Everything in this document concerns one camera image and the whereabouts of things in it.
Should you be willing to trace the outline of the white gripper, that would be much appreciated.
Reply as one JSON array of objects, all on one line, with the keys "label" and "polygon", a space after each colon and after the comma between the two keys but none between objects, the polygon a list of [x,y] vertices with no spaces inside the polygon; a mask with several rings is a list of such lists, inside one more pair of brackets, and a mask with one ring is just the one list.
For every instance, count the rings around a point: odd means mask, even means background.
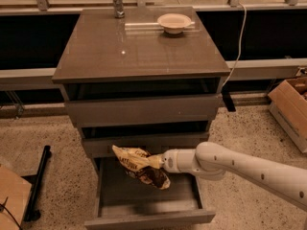
[{"label": "white gripper", "polygon": [[182,151],[169,149],[162,154],[163,169],[168,173],[181,173]]}]

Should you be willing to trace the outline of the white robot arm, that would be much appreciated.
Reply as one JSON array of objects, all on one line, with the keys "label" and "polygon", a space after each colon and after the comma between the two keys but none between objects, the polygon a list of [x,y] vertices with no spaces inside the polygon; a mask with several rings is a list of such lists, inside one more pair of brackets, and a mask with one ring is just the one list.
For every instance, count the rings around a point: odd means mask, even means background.
[{"label": "white robot arm", "polygon": [[194,149],[169,149],[161,165],[168,173],[190,173],[207,180],[222,179],[226,172],[279,196],[307,211],[307,171],[271,160],[202,142]]}]

